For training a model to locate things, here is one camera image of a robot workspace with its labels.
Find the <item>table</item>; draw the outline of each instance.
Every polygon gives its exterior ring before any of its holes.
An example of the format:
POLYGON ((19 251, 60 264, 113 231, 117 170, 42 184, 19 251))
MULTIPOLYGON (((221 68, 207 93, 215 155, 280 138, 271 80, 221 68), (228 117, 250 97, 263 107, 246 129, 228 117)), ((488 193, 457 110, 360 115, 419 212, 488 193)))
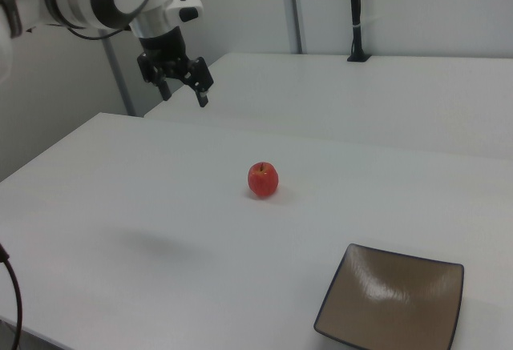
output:
POLYGON ((513 60, 227 54, 147 119, 513 159, 513 60))
POLYGON ((99 115, 0 183, 0 237, 26 327, 76 350, 346 348, 313 322, 350 243, 463 264, 453 349, 509 349, 512 199, 508 160, 99 115))

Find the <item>white table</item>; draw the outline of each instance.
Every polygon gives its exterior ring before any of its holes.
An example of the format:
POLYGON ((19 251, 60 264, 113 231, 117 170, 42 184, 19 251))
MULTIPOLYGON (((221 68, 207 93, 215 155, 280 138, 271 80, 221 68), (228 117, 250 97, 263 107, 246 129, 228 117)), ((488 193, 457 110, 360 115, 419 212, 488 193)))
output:
POLYGON ((207 107, 185 87, 146 118, 513 159, 513 60, 346 59, 228 54, 207 107))
POLYGON ((509 350, 512 199, 511 161, 99 115, 0 183, 0 237, 25 325, 76 350, 346 348, 313 322, 350 243, 463 264, 453 349, 509 350))

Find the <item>black cable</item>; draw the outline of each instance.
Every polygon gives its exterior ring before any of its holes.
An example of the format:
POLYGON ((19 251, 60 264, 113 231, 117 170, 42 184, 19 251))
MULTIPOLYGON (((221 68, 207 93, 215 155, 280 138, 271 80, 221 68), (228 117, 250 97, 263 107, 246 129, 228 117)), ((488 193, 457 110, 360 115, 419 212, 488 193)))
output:
POLYGON ((106 34, 106 35, 102 35, 102 36, 98 36, 98 37, 91 37, 91 36, 86 36, 86 35, 79 34, 77 31, 72 30, 71 28, 68 28, 67 30, 70 31, 74 36, 78 36, 79 38, 86 39, 86 40, 104 40, 104 39, 109 39, 110 37, 112 37, 114 35, 117 35, 117 34, 119 34, 119 33, 124 31, 124 30, 117 30, 117 31, 111 32, 110 34, 106 34))
POLYGON ((14 342, 11 350, 17 350, 19 346, 19 340, 22 336, 22 321, 23 321, 23 308, 22 308, 22 293, 19 289, 18 280, 16 279, 16 275, 14 274, 14 270, 9 263, 9 260, 4 262, 6 265, 7 271, 9 272, 10 278, 13 281, 14 293, 16 294, 16 307, 18 308, 18 321, 16 323, 16 332, 14 334, 14 342))

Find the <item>square dish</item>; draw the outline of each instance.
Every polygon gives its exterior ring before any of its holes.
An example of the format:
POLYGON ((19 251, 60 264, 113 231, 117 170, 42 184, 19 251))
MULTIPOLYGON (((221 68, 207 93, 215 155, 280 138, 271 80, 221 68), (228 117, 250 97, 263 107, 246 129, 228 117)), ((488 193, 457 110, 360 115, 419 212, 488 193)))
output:
POLYGON ((365 350, 448 350, 464 268, 350 244, 314 328, 365 350))

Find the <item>white wall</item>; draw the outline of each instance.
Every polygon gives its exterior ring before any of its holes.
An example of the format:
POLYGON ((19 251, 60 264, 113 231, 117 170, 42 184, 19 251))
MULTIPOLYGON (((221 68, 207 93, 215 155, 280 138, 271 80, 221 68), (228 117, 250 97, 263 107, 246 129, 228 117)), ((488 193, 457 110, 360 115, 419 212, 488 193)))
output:
POLYGON ((0 180, 99 112, 125 113, 100 42, 38 27, 0 85, 0 180))
MULTIPOLYGON (((203 18, 182 26, 188 56, 205 57, 207 64, 228 52, 291 53, 293 39, 291 0, 202 0, 203 18)), ((142 52, 131 34, 112 39, 129 94, 138 115, 144 115, 161 98, 140 76, 136 58, 142 52)))
MULTIPOLYGON (((300 0, 310 54, 348 54, 349 0, 300 0)), ((364 49, 381 55, 513 56, 513 0, 362 0, 364 49)))

